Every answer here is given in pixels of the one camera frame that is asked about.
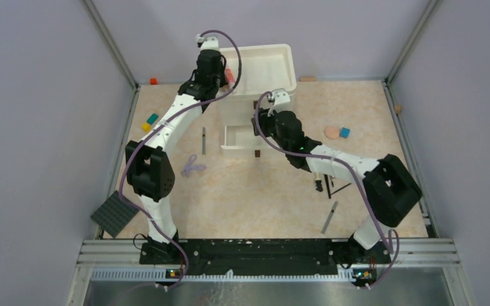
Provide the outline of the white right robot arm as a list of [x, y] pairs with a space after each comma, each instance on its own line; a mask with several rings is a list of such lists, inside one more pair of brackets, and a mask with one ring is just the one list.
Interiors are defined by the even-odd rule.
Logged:
[[333, 149], [306, 136], [292, 111], [260, 108], [251, 121], [254, 134], [284, 154], [294, 168], [357, 186], [369, 215], [350, 238], [348, 253], [354, 261], [365, 263], [374, 255], [377, 242], [393, 250], [395, 228], [423, 196], [399, 157], [387, 154], [375, 159]]

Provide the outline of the pink spray bottle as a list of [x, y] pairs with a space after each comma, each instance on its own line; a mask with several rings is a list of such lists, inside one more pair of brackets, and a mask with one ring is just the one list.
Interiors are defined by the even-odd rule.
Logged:
[[230, 68], [225, 69], [225, 80], [227, 82], [228, 89], [231, 89], [235, 85], [235, 77]]

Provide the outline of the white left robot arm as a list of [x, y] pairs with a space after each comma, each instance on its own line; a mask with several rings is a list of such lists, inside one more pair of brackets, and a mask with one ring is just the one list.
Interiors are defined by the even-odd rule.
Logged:
[[172, 220], [169, 194], [175, 183], [170, 156], [193, 121], [218, 100], [219, 89], [227, 84], [226, 59], [215, 49], [200, 51], [191, 77], [177, 91], [174, 101], [160, 121], [140, 141], [125, 148], [126, 165], [119, 182], [118, 195], [124, 199], [126, 184], [139, 196], [138, 209], [151, 225], [148, 241], [155, 245], [155, 256], [163, 263], [178, 258], [175, 241], [177, 228]]

